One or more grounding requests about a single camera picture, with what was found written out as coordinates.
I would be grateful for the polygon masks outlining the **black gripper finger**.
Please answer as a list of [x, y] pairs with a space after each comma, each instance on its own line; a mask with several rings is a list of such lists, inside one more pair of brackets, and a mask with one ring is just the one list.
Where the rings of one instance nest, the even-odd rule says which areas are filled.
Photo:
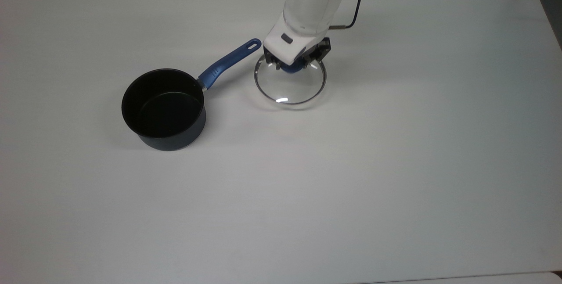
[[275, 56], [271, 51], [269, 51], [266, 47], [263, 47], [263, 58], [265, 63], [267, 64], [267, 68], [273, 68], [275, 70], [281, 69], [281, 60], [277, 56]]
[[325, 37], [318, 44], [315, 44], [315, 46], [305, 52], [305, 66], [313, 62], [322, 62], [323, 58], [325, 58], [329, 52], [331, 52], [331, 40], [329, 37]]

